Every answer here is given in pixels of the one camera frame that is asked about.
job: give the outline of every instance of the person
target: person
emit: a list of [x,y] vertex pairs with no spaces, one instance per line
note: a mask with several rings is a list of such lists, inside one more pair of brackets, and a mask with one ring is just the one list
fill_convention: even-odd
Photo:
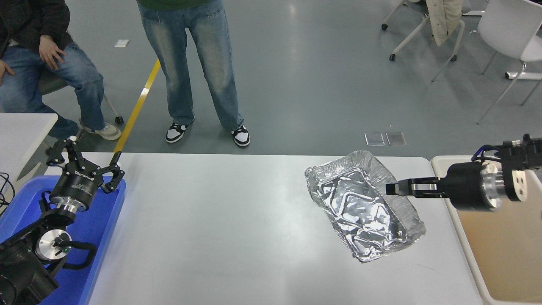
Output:
[[[82,128],[115,140],[121,132],[104,121],[100,108],[104,78],[66,32],[69,19],[64,0],[0,1],[0,107],[56,113],[43,103],[38,88],[41,71],[47,69],[75,88]],[[79,132],[77,123],[58,116],[50,136],[65,139]]]
[[186,31],[196,45],[220,124],[238,147],[250,136],[238,111],[228,23],[222,0],[138,0],[145,33],[166,76],[167,106],[173,123],[166,141],[180,140],[194,121],[186,63]]

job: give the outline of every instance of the sneaker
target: sneaker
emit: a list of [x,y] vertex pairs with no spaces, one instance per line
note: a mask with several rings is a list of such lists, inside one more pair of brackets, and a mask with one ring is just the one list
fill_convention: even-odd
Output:
[[183,137],[186,127],[188,125],[181,125],[173,122],[171,127],[167,130],[166,142],[175,143]]
[[238,147],[247,147],[250,144],[250,136],[248,130],[244,125],[231,132],[231,136],[234,138],[235,145]]
[[122,133],[120,129],[108,122],[106,122],[105,127],[100,130],[92,130],[88,127],[83,126],[83,124],[81,124],[81,127],[83,127],[83,130],[90,134],[100,135],[102,138],[110,141],[120,138],[120,135]]

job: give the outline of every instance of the yellow tape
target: yellow tape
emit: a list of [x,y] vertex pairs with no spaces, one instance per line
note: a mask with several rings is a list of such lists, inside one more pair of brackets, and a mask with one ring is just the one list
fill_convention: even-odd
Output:
[[122,135],[117,141],[117,145],[113,149],[113,152],[122,150],[124,148],[124,144],[126,144],[126,140],[128,139],[128,136],[130,135],[130,132],[132,131],[132,128],[134,127],[134,124],[139,115],[139,112],[141,111],[141,108],[143,107],[143,103],[145,102],[145,99],[147,98],[147,94],[151,90],[152,83],[154,82],[154,79],[159,69],[160,69],[160,61],[156,60],[156,63],[154,63],[154,67],[152,68],[151,74],[149,75],[149,78],[147,79],[147,82],[145,83],[145,87],[143,88],[143,90],[141,90],[141,94],[139,95],[137,103],[135,104],[134,110],[132,110],[132,114],[130,115],[128,122],[126,123],[126,127],[124,127],[124,130],[122,131]]

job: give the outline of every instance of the jeans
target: jeans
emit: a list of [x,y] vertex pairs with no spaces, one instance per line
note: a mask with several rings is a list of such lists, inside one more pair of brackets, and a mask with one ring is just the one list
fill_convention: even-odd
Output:
[[166,76],[167,106],[177,124],[194,120],[186,64],[186,31],[190,30],[220,124],[235,130],[243,124],[231,64],[228,22],[221,0],[184,10],[149,10],[139,5],[141,21]]
[[[64,49],[64,63],[57,62],[59,69],[50,69],[40,59],[39,54],[29,49],[15,46],[6,49],[2,60],[15,72],[15,75],[4,73],[0,85],[0,106],[5,112],[56,113],[45,105],[38,88],[38,80],[43,69],[47,69],[69,86],[75,88],[75,95],[81,108],[81,123],[92,130],[105,127],[101,112],[104,97],[104,78],[98,73],[87,55],[75,43]],[[49,136],[65,139],[79,131],[77,123],[59,116]]]

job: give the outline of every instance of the aluminum foil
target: aluminum foil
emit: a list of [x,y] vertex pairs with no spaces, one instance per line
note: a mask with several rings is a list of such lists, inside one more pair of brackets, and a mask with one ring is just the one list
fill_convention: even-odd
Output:
[[408,198],[386,195],[394,176],[368,151],[310,167],[305,179],[312,200],[360,262],[402,250],[425,234]]

